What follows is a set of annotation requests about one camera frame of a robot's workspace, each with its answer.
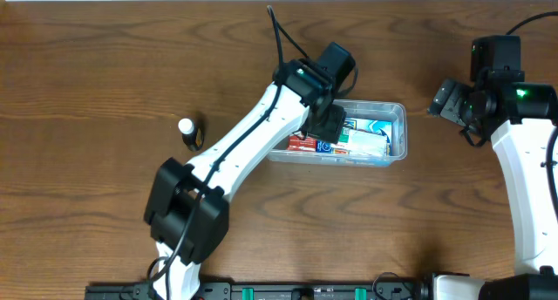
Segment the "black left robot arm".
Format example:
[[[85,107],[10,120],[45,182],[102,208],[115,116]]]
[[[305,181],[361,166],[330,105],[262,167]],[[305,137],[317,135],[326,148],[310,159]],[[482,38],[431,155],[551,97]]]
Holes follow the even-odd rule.
[[[346,113],[335,99],[356,73],[352,55],[330,43],[317,60],[280,64],[254,108],[222,139],[187,163],[174,158],[158,169],[144,220],[157,242],[159,299],[190,299],[200,288],[201,264],[228,232],[231,201],[269,152],[292,133],[338,142]]]

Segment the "red medicine box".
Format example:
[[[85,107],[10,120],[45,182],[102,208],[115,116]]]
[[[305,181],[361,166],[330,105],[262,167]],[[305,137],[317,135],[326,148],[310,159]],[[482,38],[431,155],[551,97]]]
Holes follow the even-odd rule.
[[[317,140],[311,137],[303,138],[291,134],[288,138],[288,151],[311,152],[316,151]]]

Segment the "white green Panadol box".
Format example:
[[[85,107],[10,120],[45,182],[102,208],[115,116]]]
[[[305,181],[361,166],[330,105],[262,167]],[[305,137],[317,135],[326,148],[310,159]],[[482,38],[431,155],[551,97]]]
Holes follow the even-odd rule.
[[[343,128],[336,147],[350,153],[378,157],[387,156],[389,153],[389,143],[386,136],[346,127]]]

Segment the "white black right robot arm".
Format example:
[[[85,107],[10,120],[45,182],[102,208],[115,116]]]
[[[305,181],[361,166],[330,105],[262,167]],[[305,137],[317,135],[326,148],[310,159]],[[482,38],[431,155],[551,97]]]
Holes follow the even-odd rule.
[[[461,127],[472,147],[491,145],[504,176],[514,228],[514,274],[501,279],[434,274],[424,299],[557,297],[557,94],[525,80],[521,40],[473,40],[471,84],[446,79],[428,113]]]

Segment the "dark bottle white cap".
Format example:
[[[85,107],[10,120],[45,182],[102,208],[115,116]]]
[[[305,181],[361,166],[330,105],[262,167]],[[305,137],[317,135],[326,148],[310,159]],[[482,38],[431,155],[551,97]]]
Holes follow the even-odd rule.
[[[178,129],[184,145],[192,152],[201,150],[204,142],[204,133],[193,120],[183,118],[178,122]]]

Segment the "blue Kool Fever box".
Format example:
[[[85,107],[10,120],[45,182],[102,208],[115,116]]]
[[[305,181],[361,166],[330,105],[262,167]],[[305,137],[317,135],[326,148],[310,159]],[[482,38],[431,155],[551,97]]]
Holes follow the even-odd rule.
[[[386,136],[387,141],[389,143],[389,153],[387,156],[391,155],[391,122],[390,121],[347,118],[344,122],[344,127]],[[364,155],[364,154],[350,153],[347,150],[337,148],[336,144],[327,143],[321,140],[317,141],[316,152]]]

